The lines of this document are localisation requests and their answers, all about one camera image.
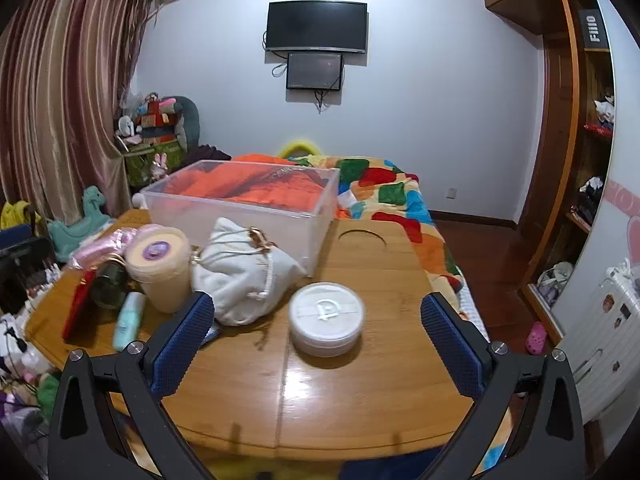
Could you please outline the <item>red velvet drawstring pouch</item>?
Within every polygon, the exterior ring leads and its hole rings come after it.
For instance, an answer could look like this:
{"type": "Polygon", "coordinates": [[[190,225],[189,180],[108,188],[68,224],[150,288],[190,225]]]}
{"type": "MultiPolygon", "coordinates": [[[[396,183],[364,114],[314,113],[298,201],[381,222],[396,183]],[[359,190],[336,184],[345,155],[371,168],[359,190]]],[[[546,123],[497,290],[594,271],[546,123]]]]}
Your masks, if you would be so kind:
{"type": "Polygon", "coordinates": [[[63,341],[68,344],[74,338],[77,329],[84,320],[90,304],[91,287],[96,278],[96,269],[87,271],[75,288],[72,304],[62,329],[63,341]]]}

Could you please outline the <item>mint lotion tube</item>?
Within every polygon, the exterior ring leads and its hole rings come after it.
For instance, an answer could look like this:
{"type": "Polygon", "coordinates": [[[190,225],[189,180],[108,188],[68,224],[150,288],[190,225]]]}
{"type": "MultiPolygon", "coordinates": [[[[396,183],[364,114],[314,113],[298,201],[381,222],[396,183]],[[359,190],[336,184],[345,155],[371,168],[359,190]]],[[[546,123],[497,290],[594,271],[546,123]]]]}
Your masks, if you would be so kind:
{"type": "Polygon", "coordinates": [[[124,350],[130,342],[137,339],[144,304],[145,296],[141,292],[130,292],[127,295],[114,327],[112,347],[115,351],[124,350]]]}

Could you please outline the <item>cream lidded tub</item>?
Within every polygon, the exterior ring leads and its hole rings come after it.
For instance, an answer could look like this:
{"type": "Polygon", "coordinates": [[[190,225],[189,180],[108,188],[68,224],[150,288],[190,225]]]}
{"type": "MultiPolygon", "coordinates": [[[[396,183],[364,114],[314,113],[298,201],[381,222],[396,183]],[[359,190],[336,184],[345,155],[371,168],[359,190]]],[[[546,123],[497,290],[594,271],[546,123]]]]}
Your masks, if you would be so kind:
{"type": "Polygon", "coordinates": [[[130,278],[156,310],[175,313],[191,295],[192,250],[182,231],[159,224],[142,226],[124,256],[130,278]]]}

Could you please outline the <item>white drawstring pouch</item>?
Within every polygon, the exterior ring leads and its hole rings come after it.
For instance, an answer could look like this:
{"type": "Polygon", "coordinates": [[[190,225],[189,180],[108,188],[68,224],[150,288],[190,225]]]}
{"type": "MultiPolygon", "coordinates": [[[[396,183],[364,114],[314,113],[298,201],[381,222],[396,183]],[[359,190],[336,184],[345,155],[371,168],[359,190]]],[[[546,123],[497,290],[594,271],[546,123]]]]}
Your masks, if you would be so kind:
{"type": "Polygon", "coordinates": [[[192,257],[191,285],[213,298],[215,320],[245,326],[269,314],[305,269],[257,228],[216,220],[207,243],[192,257]]]}

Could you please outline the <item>round white cream jar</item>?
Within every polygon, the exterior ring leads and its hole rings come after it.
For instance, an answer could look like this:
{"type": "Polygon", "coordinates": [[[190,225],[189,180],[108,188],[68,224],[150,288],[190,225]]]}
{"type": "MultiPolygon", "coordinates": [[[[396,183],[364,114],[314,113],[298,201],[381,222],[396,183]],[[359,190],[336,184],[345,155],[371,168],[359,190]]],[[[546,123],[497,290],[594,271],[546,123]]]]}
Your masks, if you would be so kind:
{"type": "Polygon", "coordinates": [[[291,339],[315,358],[344,356],[360,338],[366,307],[350,288],[331,282],[300,288],[288,302],[291,339]]]}

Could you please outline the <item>pink shoe on floor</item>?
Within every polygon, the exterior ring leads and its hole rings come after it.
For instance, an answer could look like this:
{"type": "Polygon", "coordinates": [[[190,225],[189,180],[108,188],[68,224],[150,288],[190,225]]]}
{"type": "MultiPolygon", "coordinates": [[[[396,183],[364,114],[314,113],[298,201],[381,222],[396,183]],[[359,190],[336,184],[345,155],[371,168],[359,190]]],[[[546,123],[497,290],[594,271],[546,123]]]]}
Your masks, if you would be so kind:
{"type": "Polygon", "coordinates": [[[525,339],[525,349],[532,356],[541,356],[546,348],[547,331],[544,324],[535,322],[525,339]]]}

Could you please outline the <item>white suitcase with stickers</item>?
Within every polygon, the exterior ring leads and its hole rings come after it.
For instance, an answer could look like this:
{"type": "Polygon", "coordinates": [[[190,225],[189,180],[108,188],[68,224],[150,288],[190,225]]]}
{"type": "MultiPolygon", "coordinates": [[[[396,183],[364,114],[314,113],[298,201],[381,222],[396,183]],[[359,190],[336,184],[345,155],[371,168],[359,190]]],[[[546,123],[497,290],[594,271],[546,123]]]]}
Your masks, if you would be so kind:
{"type": "Polygon", "coordinates": [[[597,418],[639,374],[639,275],[628,261],[605,271],[588,309],[560,343],[582,420],[597,418]]]}

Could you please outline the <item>teal plush dinosaur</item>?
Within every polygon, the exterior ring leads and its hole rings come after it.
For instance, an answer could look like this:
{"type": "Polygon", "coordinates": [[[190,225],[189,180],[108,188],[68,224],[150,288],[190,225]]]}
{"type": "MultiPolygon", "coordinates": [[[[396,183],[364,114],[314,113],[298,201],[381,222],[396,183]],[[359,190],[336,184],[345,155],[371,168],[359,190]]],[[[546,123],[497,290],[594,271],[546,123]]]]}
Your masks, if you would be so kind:
{"type": "Polygon", "coordinates": [[[104,214],[101,207],[106,198],[101,191],[91,185],[82,193],[82,218],[69,226],[62,221],[50,221],[48,231],[51,237],[55,257],[59,262],[66,262],[70,254],[88,237],[96,234],[112,218],[104,214]]]}

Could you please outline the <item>pink bunny figure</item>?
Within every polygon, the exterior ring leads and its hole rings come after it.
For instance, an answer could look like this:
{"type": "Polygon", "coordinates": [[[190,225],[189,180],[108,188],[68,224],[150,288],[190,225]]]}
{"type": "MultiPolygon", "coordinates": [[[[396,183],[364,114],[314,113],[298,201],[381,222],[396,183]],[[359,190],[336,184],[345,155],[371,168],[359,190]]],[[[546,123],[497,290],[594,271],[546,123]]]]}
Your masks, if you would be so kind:
{"type": "Polygon", "coordinates": [[[156,153],[151,165],[151,181],[162,180],[168,174],[167,154],[156,153]]]}

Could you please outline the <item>colourful patchwork bed blanket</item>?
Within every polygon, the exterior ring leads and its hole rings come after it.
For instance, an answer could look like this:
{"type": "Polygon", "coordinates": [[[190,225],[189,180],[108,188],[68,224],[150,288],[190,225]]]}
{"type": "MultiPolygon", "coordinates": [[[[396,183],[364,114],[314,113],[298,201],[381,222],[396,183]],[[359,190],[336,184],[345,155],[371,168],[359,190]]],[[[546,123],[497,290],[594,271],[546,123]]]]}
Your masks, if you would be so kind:
{"type": "Polygon", "coordinates": [[[427,209],[415,174],[382,158],[306,155],[291,160],[300,166],[337,169],[340,172],[337,215],[401,226],[432,289],[441,292],[483,336],[488,335],[469,285],[427,209]]]}

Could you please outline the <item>clear plastic storage bin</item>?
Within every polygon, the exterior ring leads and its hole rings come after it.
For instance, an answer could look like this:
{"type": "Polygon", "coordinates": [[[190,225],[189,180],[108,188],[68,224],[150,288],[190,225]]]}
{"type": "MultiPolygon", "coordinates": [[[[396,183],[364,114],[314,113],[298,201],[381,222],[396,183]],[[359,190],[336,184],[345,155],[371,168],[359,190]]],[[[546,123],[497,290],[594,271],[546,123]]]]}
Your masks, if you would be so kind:
{"type": "Polygon", "coordinates": [[[224,217],[243,228],[260,229],[268,240],[295,259],[307,275],[312,275],[337,210],[340,172],[336,169],[303,167],[326,179],[326,188],[311,212],[164,193],[163,188],[173,174],[147,186],[141,195],[153,222],[181,230],[194,246],[203,247],[216,220],[224,217]]]}

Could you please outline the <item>dark purple garment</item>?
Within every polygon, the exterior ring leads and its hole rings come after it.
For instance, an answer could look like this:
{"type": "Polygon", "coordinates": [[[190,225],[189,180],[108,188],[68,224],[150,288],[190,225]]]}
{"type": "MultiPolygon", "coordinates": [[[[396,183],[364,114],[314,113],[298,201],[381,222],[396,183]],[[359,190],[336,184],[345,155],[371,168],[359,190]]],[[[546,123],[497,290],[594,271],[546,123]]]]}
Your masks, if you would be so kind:
{"type": "Polygon", "coordinates": [[[232,157],[216,148],[216,146],[211,146],[208,144],[200,145],[197,148],[194,148],[193,151],[190,151],[186,156],[184,156],[182,166],[190,166],[199,162],[200,160],[216,160],[217,162],[228,162],[232,157]]]}

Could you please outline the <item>orange puffer jacket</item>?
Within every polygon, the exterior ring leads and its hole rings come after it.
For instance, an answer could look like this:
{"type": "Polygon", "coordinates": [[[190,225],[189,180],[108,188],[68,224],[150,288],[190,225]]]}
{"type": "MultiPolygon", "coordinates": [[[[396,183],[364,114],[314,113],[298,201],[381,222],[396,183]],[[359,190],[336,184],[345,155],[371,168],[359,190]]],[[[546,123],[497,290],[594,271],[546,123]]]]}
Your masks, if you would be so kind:
{"type": "Polygon", "coordinates": [[[311,212],[325,188],[326,179],[295,162],[251,154],[228,162],[201,160],[168,178],[163,192],[311,212]]]}

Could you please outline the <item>grey plush toy pile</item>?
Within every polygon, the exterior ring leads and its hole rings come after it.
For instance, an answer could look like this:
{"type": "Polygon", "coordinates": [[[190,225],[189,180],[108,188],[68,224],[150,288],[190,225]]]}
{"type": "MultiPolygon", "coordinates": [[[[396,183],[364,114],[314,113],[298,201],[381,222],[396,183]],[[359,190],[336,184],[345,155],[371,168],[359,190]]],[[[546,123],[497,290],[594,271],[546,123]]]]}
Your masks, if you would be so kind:
{"type": "Polygon", "coordinates": [[[183,153],[200,144],[200,112],[186,96],[150,93],[138,106],[123,110],[116,122],[116,141],[125,151],[176,141],[183,153]]]}

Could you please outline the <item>striped brown curtain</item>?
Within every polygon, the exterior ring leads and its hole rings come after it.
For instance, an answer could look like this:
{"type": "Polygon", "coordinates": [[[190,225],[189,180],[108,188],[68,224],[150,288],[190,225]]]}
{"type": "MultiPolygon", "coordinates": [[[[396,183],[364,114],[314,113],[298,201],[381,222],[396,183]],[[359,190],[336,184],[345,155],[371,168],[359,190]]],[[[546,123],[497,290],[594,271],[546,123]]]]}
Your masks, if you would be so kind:
{"type": "Polygon", "coordinates": [[[115,122],[154,0],[22,0],[1,33],[1,199],[80,220],[96,186],[130,207],[115,122]]]}

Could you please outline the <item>wooden wardrobe shelf unit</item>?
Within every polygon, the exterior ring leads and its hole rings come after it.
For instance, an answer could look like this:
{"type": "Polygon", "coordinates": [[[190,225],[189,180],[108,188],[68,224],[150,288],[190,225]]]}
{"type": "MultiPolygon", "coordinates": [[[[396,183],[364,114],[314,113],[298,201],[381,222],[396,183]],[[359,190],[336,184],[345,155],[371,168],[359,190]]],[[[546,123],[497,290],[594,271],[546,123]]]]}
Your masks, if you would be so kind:
{"type": "Polygon", "coordinates": [[[614,75],[598,0],[485,0],[487,9],[538,36],[544,102],[532,180],[518,232],[529,262],[518,291],[552,341],[554,306],[586,246],[610,166],[614,75]]]}

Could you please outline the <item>small black wall monitor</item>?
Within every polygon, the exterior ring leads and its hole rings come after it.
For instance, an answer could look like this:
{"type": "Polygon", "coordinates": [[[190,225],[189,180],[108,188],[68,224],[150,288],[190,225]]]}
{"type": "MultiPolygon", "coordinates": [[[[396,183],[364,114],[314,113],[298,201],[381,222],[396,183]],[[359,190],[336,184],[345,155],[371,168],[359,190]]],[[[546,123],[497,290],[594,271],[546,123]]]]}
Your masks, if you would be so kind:
{"type": "Polygon", "coordinates": [[[286,70],[288,90],[340,91],[343,55],[330,52],[290,52],[286,70]]]}

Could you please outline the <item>large black wall television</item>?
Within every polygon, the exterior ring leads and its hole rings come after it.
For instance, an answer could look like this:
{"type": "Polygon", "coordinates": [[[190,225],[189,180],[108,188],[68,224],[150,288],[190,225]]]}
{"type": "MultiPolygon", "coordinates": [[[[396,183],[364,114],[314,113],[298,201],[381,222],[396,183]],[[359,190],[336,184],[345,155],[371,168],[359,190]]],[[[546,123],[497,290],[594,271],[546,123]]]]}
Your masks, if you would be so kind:
{"type": "Polygon", "coordinates": [[[363,54],[368,44],[368,6],[362,2],[270,2],[267,51],[336,51],[363,54]]]}

